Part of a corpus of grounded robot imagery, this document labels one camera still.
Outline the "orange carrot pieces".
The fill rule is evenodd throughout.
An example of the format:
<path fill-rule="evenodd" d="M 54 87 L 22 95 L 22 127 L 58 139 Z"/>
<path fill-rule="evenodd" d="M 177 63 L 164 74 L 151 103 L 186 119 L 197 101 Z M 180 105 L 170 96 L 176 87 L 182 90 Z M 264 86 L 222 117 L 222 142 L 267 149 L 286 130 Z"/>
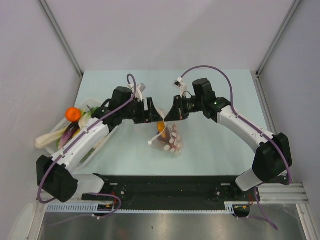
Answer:
<path fill-rule="evenodd" d="M 162 138 L 166 138 L 166 126 L 165 126 L 165 122 L 164 121 L 159 121 L 157 122 L 157 130 L 158 130 L 158 134 L 160 134 L 160 136 Z"/>

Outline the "polka dot zip bag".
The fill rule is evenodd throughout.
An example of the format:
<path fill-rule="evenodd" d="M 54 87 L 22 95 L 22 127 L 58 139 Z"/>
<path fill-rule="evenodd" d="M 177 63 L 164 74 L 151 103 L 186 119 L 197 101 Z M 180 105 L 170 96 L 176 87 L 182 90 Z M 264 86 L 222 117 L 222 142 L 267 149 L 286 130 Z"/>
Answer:
<path fill-rule="evenodd" d="M 172 158 L 179 156 L 184 149 L 183 138 L 177 123 L 165 122 L 164 118 L 168 111 L 161 108 L 156 109 L 162 117 L 161 121 L 145 124 L 137 124 L 135 132 L 144 137 L 147 145 L 158 151 L 162 151 Z"/>

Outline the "red watermelon slice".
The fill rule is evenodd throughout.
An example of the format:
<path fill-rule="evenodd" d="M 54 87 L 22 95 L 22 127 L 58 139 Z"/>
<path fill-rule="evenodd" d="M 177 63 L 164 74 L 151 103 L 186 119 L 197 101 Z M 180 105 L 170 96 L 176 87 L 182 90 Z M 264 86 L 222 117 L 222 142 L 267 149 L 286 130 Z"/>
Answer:
<path fill-rule="evenodd" d="M 179 155 L 182 152 L 183 144 L 182 137 L 177 132 L 177 128 L 166 127 L 165 128 L 166 138 L 159 137 L 160 143 L 163 146 L 163 150 Z"/>

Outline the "orange tangerine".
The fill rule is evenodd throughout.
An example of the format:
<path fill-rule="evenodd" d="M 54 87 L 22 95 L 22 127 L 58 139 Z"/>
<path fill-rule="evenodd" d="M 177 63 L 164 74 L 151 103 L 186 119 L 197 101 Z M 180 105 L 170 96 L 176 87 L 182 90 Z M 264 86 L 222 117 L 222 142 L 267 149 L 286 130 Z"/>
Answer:
<path fill-rule="evenodd" d="M 65 111 L 65 118 L 69 121 L 69 122 L 77 122 L 78 120 L 80 120 L 82 117 L 82 112 L 80 109 L 76 108 L 76 107 L 69 107 L 66 111 Z"/>

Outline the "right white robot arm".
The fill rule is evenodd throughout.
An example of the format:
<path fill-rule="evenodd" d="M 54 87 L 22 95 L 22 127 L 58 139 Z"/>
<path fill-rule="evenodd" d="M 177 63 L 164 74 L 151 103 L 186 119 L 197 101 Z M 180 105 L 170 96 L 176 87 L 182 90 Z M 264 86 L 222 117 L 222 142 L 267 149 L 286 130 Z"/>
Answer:
<path fill-rule="evenodd" d="M 207 119 L 226 127 L 242 139 L 254 152 L 252 167 L 238 176 L 230 188 L 231 196 L 242 201 L 249 190 L 269 183 L 292 166 L 292 155 L 288 137 L 258 127 L 243 117 L 224 97 L 216 97 L 211 83 L 206 78 L 192 83 L 194 95 L 186 97 L 187 85 L 182 78 L 173 84 L 180 94 L 174 96 L 173 105 L 165 116 L 165 122 L 186 120 L 190 113 L 201 112 Z"/>

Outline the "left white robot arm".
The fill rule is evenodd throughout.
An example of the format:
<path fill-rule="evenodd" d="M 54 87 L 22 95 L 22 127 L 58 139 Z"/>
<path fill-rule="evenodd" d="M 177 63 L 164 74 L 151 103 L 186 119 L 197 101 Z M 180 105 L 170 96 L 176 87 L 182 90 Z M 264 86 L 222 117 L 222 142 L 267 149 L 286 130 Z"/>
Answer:
<path fill-rule="evenodd" d="M 42 155 L 36 162 L 38 194 L 47 192 L 62 203 L 73 196 L 94 194 L 105 200 L 111 188 L 98 175 L 77 175 L 73 172 L 87 153 L 104 137 L 108 136 L 124 120 L 135 124 L 162 121 L 152 98 L 146 101 L 135 97 L 135 92 L 119 86 L 92 115 L 86 126 L 65 146 L 52 156 Z"/>

